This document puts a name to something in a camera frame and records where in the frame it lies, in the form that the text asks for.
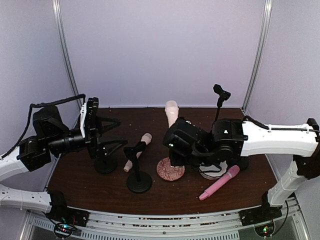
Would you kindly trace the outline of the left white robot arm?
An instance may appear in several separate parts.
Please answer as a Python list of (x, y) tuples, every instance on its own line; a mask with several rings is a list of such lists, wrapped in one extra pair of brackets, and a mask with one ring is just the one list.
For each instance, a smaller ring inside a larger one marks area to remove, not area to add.
[[(79, 126), (68, 128), (61, 118), (58, 106), (82, 100)], [(108, 158), (124, 147), (126, 139), (104, 137), (103, 134), (120, 126), (116, 118), (99, 116), (99, 99), (86, 98), (85, 94), (29, 106), (27, 125), (33, 125), (35, 135), (19, 137), (15, 145), (0, 156), (0, 179), (6, 180), (29, 173), (51, 162), (52, 157), (87, 150), (89, 157), (106, 163), (108, 172), (116, 164)], [(51, 215), (67, 215), (68, 206), (60, 191), (25, 191), (0, 186), (0, 205), (21, 210), (33, 210)]]

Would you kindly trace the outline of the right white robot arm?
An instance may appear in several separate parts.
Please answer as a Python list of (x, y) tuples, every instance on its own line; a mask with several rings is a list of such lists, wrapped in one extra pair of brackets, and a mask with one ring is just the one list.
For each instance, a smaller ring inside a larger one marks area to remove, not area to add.
[(242, 158), (278, 154), (292, 155), (285, 175), (267, 191), (267, 205), (281, 207), (306, 180), (320, 175), (320, 130), (310, 118), (301, 125), (264, 125), (249, 116), (220, 119), (209, 132), (179, 117), (164, 135), (172, 166), (228, 167)]

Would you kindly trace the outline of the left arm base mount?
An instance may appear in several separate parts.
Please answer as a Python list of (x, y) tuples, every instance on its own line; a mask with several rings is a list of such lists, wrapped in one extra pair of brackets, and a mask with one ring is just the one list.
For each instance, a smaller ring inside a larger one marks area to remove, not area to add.
[(79, 227), (86, 227), (90, 213), (85, 210), (68, 207), (63, 212), (44, 213), (45, 217), (53, 223), (53, 233), (59, 239), (69, 238)]

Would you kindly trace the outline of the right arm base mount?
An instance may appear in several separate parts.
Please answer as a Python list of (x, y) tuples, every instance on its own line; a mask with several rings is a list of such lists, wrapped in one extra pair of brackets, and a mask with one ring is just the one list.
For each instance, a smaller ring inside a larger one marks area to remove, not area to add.
[(282, 207), (258, 206), (241, 210), (239, 218), (242, 226), (254, 226), (255, 233), (259, 237), (267, 238), (276, 232), (274, 219), (282, 216)]

